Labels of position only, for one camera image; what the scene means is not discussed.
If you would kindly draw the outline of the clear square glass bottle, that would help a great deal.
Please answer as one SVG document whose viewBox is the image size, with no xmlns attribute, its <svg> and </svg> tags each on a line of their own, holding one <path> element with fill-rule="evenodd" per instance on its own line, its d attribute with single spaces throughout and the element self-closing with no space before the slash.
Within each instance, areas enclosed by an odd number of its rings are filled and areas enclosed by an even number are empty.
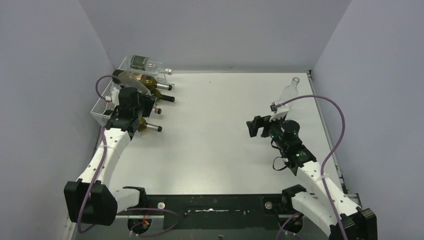
<svg viewBox="0 0 424 240">
<path fill-rule="evenodd" d="M 300 79 L 298 77 L 294 77 L 291 80 L 291 83 L 282 90 L 279 100 L 275 104 L 277 109 L 282 109 L 283 107 L 288 107 L 290 109 L 292 107 L 293 102 L 286 103 L 284 105 L 282 105 L 282 103 L 298 96 L 297 87 L 299 82 L 300 82 Z"/>
</svg>

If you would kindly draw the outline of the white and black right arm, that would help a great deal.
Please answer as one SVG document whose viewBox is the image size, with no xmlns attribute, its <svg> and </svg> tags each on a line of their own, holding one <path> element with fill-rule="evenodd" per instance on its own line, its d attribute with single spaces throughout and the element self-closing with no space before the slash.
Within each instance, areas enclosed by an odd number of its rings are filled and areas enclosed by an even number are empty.
<svg viewBox="0 0 424 240">
<path fill-rule="evenodd" d="M 321 164 L 299 137 L 300 125 L 294 120 L 270 120 L 270 116 L 255 116 L 247 121 L 249 136 L 270 137 L 285 165 L 301 180 L 282 191 L 283 204 L 302 213 L 319 227 L 330 240 L 376 240 L 378 224 L 375 213 L 350 199 L 324 173 Z"/>
</svg>

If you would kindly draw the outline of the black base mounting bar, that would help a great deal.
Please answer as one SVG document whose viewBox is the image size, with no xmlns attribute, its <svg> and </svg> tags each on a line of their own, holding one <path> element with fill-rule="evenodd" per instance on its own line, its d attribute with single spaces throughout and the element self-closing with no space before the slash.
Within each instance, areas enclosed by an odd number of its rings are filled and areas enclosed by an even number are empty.
<svg viewBox="0 0 424 240">
<path fill-rule="evenodd" d="M 148 195 L 128 216 L 134 235 L 173 230 L 278 230 L 295 210 L 280 194 Z"/>
</svg>

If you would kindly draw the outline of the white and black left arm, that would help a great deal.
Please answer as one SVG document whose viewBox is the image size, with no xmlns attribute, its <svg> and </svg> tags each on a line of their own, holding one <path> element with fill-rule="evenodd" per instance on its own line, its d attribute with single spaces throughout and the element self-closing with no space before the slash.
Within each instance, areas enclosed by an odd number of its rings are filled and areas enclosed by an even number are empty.
<svg viewBox="0 0 424 240">
<path fill-rule="evenodd" d="M 113 172 L 125 148 L 148 117 L 156 102 L 154 96 L 135 87 L 118 91 L 115 108 L 100 132 L 100 144 L 86 169 L 75 181 L 64 186 L 64 197 L 70 221 L 82 231 L 82 224 L 110 226 L 116 215 L 142 203 L 142 187 L 109 190 Z"/>
</svg>

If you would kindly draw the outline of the dark green wine bottle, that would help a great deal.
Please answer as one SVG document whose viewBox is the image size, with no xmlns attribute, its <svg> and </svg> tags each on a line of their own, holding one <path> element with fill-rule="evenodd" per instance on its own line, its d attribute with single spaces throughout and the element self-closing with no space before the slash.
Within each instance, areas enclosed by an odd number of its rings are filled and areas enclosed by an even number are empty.
<svg viewBox="0 0 424 240">
<path fill-rule="evenodd" d="M 155 97 L 157 97 L 157 99 L 158 100 L 161 100 L 161 101 L 166 101 L 166 102 L 171 102 L 171 103 L 174 103 L 175 102 L 175 97 L 173 97 L 173 96 L 169 96 L 169 95 L 165 95 L 165 94 L 162 94 L 158 89 L 153 89 L 153 90 L 151 90 L 150 91 L 150 93 L 153 95 L 153 96 L 155 96 Z"/>
</svg>

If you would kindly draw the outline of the olive bottle with black cap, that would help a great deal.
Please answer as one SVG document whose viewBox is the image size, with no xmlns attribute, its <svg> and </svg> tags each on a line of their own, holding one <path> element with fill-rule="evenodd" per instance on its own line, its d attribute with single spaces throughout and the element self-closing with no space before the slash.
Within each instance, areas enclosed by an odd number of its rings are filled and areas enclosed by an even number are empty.
<svg viewBox="0 0 424 240">
<path fill-rule="evenodd" d="M 154 124 L 148 123 L 146 121 L 146 119 L 142 117 L 139 120 L 139 126 L 138 126 L 137 131 L 138 132 L 142 132 L 142 131 L 145 131 L 145 130 L 152 130 L 152 131 L 155 131 L 155 132 L 162 132 L 163 128 L 161 126 L 159 126 L 159 125 L 154 125 Z"/>
</svg>

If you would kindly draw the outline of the clear bottle with brown cap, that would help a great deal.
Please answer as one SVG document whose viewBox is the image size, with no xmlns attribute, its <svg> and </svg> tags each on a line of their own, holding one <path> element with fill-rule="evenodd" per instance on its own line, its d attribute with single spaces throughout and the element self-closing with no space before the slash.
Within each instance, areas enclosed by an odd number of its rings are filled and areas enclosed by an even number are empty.
<svg viewBox="0 0 424 240">
<path fill-rule="evenodd" d="M 162 109 L 161 108 L 158 108 L 158 107 L 155 107 L 152 110 L 152 112 L 155 113 L 155 114 L 157 114 L 157 115 L 161 115 L 162 114 Z"/>
</svg>

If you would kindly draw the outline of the clear bottle with dark label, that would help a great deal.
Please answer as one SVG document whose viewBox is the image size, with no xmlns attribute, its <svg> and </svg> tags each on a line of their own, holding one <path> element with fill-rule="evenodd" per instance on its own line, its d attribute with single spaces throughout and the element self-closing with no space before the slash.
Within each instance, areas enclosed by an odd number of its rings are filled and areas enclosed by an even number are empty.
<svg viewBox="0 0 424 240">
<path fill-rule="evenodd" d="M 150 57 L 131 55 L 128 57 L 129 67 L 134 70 L 140 70 L 153 74 L 172 75 L 173 70 L 165 67 L 161 62 L 154 60 Z"/>
</svg>

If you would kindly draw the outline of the brown bottle with tan label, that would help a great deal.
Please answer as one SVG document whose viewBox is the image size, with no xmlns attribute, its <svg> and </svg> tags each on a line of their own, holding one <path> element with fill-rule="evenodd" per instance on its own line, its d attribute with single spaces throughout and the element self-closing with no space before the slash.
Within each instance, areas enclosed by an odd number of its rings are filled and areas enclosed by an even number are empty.
<svg viewBox="0 0 424 240">
<path fill-rule="evenodd" d="M 112 73 L 113 76 L 117 77 L 116 70 Z M 135 76 L 138 80 L 141 81 L 142 84 L 144 84 L 150 91 L 153 89 L 162 89 L 162 90 L 168 90 L 171 91 L 173 89 L 173 86 L 169 83 L 162 83 L 157 81 L 153 76 L 145 74 L 145 73 L 135 73 Z"/>
</svg>

